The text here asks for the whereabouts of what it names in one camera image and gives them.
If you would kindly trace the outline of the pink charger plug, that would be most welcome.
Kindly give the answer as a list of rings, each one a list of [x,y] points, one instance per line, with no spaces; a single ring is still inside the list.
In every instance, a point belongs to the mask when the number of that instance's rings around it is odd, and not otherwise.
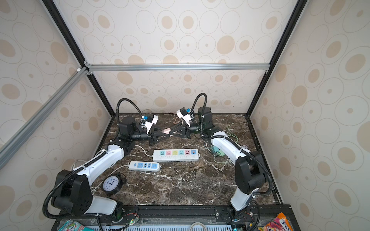
[[[167,129],[164,129],[162,132],[165,133],[165,134],[169,134],[170,131],[171,131],[171,129],[170,128],[167,128]]]

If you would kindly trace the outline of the glass cup with green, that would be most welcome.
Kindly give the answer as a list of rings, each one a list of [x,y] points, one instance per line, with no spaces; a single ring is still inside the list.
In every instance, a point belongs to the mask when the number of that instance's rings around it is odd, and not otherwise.
[[[144,111],[142,111],[143,114],[153,114],[153,111],[150,110],[150,109],[145,109]]]

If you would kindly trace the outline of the blue white power strip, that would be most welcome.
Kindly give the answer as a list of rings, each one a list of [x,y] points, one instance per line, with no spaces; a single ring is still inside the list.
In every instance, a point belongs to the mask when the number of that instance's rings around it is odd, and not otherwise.
[[[157,162],[131,161],[129,163],[129,170],[158,172],[161,170],[161,166]]]

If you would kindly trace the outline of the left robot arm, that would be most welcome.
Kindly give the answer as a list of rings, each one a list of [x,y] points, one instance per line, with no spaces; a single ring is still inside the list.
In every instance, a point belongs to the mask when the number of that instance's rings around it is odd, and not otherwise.
[[[104,214],[110,216],[112,221],[123,218],[122,204],[109,198],[94,196],[91,191],[92,183],[108,168],[126,157],[135,147],[136,141],[148,141],[153,145],[168,138],[169,134],[163,133],[155,125],[154,116],[141,116],[140,123],[131,116],[123,119],[118,117],[118,113],[116,116],[119,129],[107,150],[102,149],[80,167],[58,173],[55,186],[42,205],[45,217],[57,219]]]

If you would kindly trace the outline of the green charger plug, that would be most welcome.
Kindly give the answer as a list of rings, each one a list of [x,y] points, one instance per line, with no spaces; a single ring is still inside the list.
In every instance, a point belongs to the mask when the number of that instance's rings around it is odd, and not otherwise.
[[[214,149],[214,154],[216,157],[223,157],[225,155],[225,153],[219,149],[217,150]]]

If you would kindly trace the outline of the black alarm clock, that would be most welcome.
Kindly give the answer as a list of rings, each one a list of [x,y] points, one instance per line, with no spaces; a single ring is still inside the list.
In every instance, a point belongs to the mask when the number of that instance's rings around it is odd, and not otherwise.
[[[104,179],[101,189],[108,197],[110,197],[117,194],[126,183],[127,177],[124,174],[112,174]]]

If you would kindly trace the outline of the colourful snack bag right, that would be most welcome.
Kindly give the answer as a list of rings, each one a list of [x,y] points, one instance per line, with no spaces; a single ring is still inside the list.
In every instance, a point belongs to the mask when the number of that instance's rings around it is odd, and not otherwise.
[[[288,218],[283,214],[279,213],[272,221],[258,227],[259,231],[293,231],[293,227],[289,222]]]

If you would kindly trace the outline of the multicolour white power strip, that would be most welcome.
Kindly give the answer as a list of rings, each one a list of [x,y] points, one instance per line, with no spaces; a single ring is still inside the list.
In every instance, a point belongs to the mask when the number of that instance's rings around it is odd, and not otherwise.
[[[160,149],[154,150],[154,162],[198,161],[198,149]]]

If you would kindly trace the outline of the green snack bag left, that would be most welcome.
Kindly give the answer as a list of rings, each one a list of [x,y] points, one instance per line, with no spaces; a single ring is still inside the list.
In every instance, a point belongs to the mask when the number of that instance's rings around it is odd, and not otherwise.
[[[67,220],[57,230],[58,231],[93,231],[92,229],[80,224],[77,221],[73,221],[71,219]]]

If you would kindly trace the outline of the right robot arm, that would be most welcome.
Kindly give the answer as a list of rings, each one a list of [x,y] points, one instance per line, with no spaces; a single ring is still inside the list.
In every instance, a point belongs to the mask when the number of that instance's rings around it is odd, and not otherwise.
[[[185,124],[170,128],[169,134],[189,139],[191,134],[198,133],[200,139],[209,141],[232,161],[235,165],[237,188],[229,202],[230,210],[234,213],[241,212],[257,195],[272,193],[272,176],[259,152],[252,152],[239,145],[214,124],[211,108],[206,106],[207,100],[207,95],[201,93],[191,108],[179,109],[176,114]]]

